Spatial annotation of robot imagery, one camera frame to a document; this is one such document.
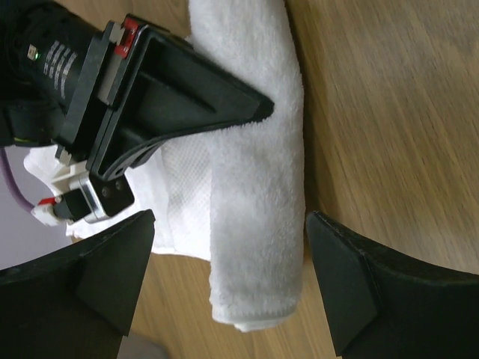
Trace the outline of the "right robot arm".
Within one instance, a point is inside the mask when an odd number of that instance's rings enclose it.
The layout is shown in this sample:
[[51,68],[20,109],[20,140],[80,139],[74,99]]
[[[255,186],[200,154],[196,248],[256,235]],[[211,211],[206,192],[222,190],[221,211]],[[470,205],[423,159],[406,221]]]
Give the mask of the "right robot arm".
[[172,138],[259,122],[273,101],[137,16],[99,30],[56,1],[1,3],[4,142],[55,144],[103,181]]

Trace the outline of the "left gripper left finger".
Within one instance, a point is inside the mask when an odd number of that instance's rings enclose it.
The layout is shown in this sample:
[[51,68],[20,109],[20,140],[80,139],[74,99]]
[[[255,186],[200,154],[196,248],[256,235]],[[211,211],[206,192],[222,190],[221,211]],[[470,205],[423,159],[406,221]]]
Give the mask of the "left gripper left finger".
[[116,358],[153,245],[152,210],[1,270],[2,358]]

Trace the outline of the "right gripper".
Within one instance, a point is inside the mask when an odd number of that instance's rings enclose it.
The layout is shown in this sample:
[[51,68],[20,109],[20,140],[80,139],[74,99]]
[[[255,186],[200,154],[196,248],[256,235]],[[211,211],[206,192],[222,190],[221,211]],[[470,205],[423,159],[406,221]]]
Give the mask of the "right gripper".
[[59,148],[108,182],[171,138],[258,122],[273,109],[185,40],[129,14],[91,38]]

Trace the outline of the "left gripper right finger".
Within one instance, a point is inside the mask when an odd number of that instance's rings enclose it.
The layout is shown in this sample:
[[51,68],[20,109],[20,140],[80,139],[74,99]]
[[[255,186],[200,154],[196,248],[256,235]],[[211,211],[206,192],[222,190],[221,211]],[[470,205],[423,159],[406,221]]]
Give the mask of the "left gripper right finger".
[[340,358],[476,358],[478,276],[426,263],[321,212],[306,220]]

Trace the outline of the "white towel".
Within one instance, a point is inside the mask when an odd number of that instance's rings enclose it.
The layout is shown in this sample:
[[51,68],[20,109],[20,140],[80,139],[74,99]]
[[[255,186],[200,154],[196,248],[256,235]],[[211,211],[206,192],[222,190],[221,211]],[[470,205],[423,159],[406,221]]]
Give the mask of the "white towel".
[[281,324],[302,292],[305,220],[299,62],[282,1],[191,1],[196,50],[266,94],[259,122],[168,141],[126,178],[156,216],[152,251],[210,263],[216,322],[242,332]]

